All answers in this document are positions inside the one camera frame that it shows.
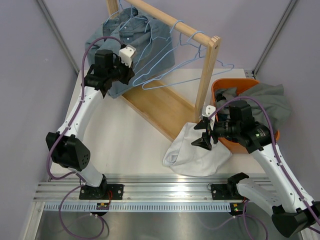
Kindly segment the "white shirt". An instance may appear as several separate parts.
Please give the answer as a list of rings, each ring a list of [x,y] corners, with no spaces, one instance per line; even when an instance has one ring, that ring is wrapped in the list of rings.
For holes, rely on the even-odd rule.
[[[213,144],[211,150],[193,146],[192,142],[202,136],[202,131],[194,129],[195,125],[188,122],[183,126],[165,153],[162,165],[180,175],[212,176],[231,158],[232,153],[221,142]]]

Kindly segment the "light blue denim garment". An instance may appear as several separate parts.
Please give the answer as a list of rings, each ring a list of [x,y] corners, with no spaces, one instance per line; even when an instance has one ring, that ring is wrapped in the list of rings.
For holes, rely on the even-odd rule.
[[[85,42],[84,49],[87,50],[89,45],[94,42],[94,40],[101,37],[114,37],[121,41],[125,45],[131,45],[138,48],[138,33],[135,32],[138,28],[132,30],[121,30],[120,26],[115,25],[105,25],[103,23],[97,28],[97,30],[89,37]],[[115,39],[103,39],[96,42],[87,53],[87,62],[89,65],[95,63],[95,54],[98,50],[111,50],[113,53],[118,54],[121,48],[121,44]]]

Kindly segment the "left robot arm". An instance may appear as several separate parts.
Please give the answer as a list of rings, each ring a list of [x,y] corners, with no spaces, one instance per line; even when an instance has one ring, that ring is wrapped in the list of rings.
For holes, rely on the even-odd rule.
[[[111,50],[98,50],[81,83],[79,97],[56,132],[49,132],[45,138],[49,158],[63,168],[78,175],[84,185],[80,188],[81,200],[110,200],[119,184],[111,186],[107,178],[91,164],[91,152],[83,143],[89,121],[104,100],[114,82],[127,85],[134,77],[133,56],[136,49],[122,46],[118,54]]]

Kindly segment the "grey pleated skirt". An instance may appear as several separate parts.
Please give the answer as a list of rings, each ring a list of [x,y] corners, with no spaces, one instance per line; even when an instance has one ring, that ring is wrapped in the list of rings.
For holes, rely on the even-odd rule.
[[[258,83],[242,93],[237,93],[237,87],[220,88],[214,92],[215,106],[219,108],[227,101],[238,96],[251,97],[257,100],[265,109],[272,129],[278,131],[291,115],[291,106],[284,95],[283,85]]]

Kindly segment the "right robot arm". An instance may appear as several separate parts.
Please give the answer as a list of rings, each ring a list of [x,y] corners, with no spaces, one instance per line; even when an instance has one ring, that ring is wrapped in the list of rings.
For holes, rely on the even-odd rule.
[[[220,138],[236,139],[263,168],[277,194],[257,185],[243,172],[229,177],[223,192],[233,199],[255,203],[271,217],[278,232],[289,238],[320,222],[320,203],[302,187],[281,155],[264,107],[258,104],[267,125],[255,120],[247,100],[252,101],[253,98],[238,96],[224,103],[229,109],[229,119],[225,121],[215,120],[223,107],[214,110],[209,105],[200,122],[194,126],[194,130],[203,132],[192,145],[210,151]]]

